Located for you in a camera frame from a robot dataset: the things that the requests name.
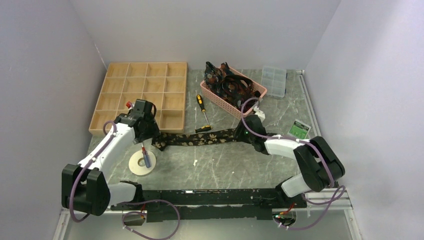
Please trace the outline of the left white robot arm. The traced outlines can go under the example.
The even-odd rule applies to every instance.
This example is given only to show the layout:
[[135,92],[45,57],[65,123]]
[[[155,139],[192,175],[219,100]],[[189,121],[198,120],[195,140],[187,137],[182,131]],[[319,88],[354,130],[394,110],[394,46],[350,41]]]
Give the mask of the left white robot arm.
[[61,205],[86,215],[100,216],[108,207],[125,204],[131,210],[144,203],[140,183],[122,180],[108,184],[112,164],[130,145],[159,136],[155,120],[156,106],[147,100],[137,99],[127,113],[107,121],[109,127],[103,140],[77,164],[67,164],[61,173]]

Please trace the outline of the black gold patterned tie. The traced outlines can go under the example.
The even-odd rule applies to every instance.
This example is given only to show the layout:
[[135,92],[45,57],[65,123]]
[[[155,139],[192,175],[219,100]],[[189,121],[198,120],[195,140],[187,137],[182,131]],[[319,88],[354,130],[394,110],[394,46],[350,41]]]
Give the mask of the black gold patterned tie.
[[161,132],[158,136],[152,138],[151,145],[160,151],[164,151],[168,146],[194,147],[238,142],[239,140],[235,136],[235,130],[235,128],[228,128],[194,134]]

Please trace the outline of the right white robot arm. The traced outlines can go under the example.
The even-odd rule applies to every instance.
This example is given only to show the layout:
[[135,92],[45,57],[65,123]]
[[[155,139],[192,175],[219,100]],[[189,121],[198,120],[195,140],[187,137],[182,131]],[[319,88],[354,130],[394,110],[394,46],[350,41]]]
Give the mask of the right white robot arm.
[[289,207],[300,194],[320,192],[333,186],[346,173],[344,165],[323,137],[298,139],[270,133],[257,115],[242,118],[234,131],[234,138],[251,144],[264,155],[278,155],[296,161],[300,173],[276,187],[279,191],[275,200],[282,208]]

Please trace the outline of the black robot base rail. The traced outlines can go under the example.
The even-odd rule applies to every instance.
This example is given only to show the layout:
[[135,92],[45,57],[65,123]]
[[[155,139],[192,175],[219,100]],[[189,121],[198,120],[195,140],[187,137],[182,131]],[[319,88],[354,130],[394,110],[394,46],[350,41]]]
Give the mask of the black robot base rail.
[[119,203],[113,211],[146,210],[149,223],[167,220],[241,219],[271,220],[288,208],[305,209],[300,195],[287,197],[276,188],[144,190],[142,202],[135,206]]

